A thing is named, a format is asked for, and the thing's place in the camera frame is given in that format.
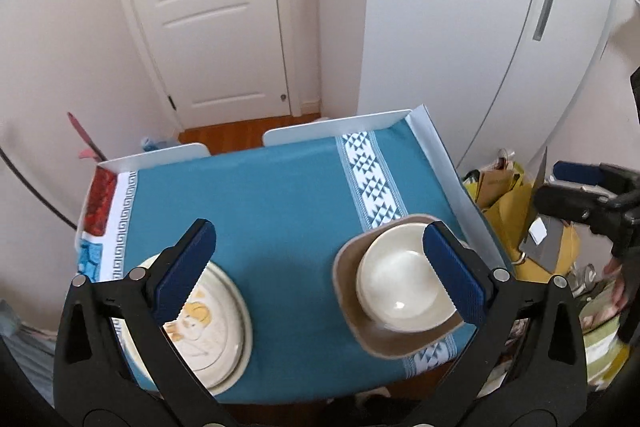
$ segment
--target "white card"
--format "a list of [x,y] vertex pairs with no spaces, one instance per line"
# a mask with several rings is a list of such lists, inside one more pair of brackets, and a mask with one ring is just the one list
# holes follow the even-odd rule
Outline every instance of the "white card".
[[529,227],[529,235],[536,245],[542,243],[542,240],[546,237],[546,227],[542,222],[542,219],[538,217],[533,223],[531,223],[531,226]]

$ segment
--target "pink object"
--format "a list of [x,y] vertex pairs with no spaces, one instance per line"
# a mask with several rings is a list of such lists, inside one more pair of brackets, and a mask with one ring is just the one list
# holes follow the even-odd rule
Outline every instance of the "pink object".
[[83,149],[80,151],[78,158],[81,160],[94,160],[96,163],[100,163],[100,156],[98,156],[93,149]]
[[80,153],[78,157],[80,159],[93,157],[96,161],[102,161],[102,162],[106,161],[107,158],[104,156],[104,154],[102,154],[102,151],[98,149],[97,145],[89,136],[89,133],[87,133],[87,131],[84,130],[84,127],[80,125],[78,118],[74,117],[70,112],[68,112],[66,115],[69,119],[69,122],[71,122],[71,125],[76,130],[76,133],[80,135],[80,137],[82,138],[82,141],[84,141],[84,143],[86,143],[89,146],[89,150],[91,151],[91,154],[88,154],[87,151],[84,150]]

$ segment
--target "geometric pattern stripe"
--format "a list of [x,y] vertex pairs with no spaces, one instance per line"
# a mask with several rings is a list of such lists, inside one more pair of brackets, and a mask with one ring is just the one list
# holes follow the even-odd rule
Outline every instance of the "geometric pattern stripe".
[[[124,253],[127,248],[127,233],[129,232],[129,221],[131,220],[131,209],[133,208],[133,200],[136,197],[136,188],[138,187],[138,172],[129,173],[127,178],[127,191],[124,197],[124,204],[120,219],[118,220],[118,232],[116,235],[115,256],[113,258],[113,279],[122,279],[124,277]],[[111,319],[116,335],[125,349],[122,340],[122,324],[120,319]]]
[[344,134],[336,137],[336,143],[363,231],[406,216],[375,133]]
[[402,359],[407,378],[415,377],[425,371],[435,369],[443,363],[456,357],[458,348],[452,335],[447,335],[441,341],[431,344],[426,349],[415,353],[411,357]]

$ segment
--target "wardrobe handle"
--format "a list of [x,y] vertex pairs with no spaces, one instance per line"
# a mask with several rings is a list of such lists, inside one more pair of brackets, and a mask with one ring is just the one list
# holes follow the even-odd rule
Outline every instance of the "wardrobe handle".
[[540,19],[538,19],[538,26],[536,31],[533,32],[533,39],[535,41],[541,41],[542,35],[545,32],[546,23],[549,20],[549,14],[551,13],[551,7],[554,5],[554,0],[545,0],[542,3],[542,12],[540,12]]

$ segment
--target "stacked plate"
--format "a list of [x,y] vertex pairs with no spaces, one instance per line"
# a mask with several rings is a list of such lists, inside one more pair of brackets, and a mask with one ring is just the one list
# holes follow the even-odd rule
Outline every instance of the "stacked plate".
[[426,226],[406,223],[386,230],[358,266],[358,301],[372,320],[389,330],[431,330],[456,312],[424,254],[422,236]]
[[[140,266],[149,268],[157,255]],[[251,318],[238,288],[218,266],[208,263],[177,319],[164,330],[196,377],[213,395],[242,376],[251,357]],[[151,380],[122,322],[122,341],[137,367]]]

